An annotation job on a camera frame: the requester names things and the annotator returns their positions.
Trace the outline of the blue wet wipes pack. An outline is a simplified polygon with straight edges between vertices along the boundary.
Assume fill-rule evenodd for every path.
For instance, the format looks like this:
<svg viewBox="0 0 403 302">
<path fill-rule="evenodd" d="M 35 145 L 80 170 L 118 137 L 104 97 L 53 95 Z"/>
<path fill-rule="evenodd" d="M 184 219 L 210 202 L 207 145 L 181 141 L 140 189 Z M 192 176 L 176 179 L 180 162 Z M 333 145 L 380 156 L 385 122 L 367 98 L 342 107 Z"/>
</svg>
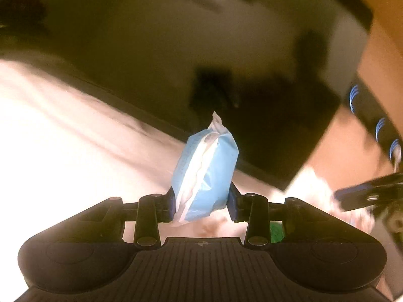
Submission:
<svg viewBox="0 0 403 302">
<path fill-rule="evenodd" d="M 210 125 L 188 138 L 173 173 L 176 226 L 226 207 L 238 154 L 231 132 L 212 113 Z"/>
</svg>

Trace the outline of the green lid glass jar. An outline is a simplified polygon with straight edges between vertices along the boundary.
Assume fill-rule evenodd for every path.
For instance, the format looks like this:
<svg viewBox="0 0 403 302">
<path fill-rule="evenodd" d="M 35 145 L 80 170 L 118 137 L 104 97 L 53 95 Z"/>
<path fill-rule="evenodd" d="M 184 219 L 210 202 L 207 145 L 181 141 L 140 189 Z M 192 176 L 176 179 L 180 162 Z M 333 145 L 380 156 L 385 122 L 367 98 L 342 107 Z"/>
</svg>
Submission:
<svg viewBox="0 0 403 302">
<path fill-rule="evenodd" d="M 278 243 L 285 237 L 283 226 L 280 221 L 270 222 L 271 243 Z"/>
</svg>

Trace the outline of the black power strip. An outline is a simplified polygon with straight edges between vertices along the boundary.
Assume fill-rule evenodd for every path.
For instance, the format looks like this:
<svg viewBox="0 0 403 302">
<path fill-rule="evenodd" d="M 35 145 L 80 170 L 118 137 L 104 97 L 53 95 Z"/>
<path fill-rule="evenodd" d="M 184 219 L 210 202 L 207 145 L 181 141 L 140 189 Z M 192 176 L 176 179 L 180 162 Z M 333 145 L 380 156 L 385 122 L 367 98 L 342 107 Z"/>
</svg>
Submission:
<svg viewBox="0 0 403 302">
<path fill-rule="evenodd" d="M 402 162 L 402 137 L 379 100 L 358 75 L 352 81 L 344 103 L 363 124 L 397 171 Z"/>
</svg>

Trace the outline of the black monitor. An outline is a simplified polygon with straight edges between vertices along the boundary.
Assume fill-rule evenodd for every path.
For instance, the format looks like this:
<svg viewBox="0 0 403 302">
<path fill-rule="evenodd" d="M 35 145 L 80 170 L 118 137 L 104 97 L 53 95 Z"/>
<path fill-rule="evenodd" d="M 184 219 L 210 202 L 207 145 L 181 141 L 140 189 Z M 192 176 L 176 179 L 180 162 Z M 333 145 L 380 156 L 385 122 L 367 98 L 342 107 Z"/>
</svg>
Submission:
<svg viewBox="0 0 403 302">
<path fill-rule="evenodd" d="M 186 140 L 216 112 L 238 167 L 286 188 L 356 76 L 362 0 L 42 0 L 67 58 Z"/>
</svg>

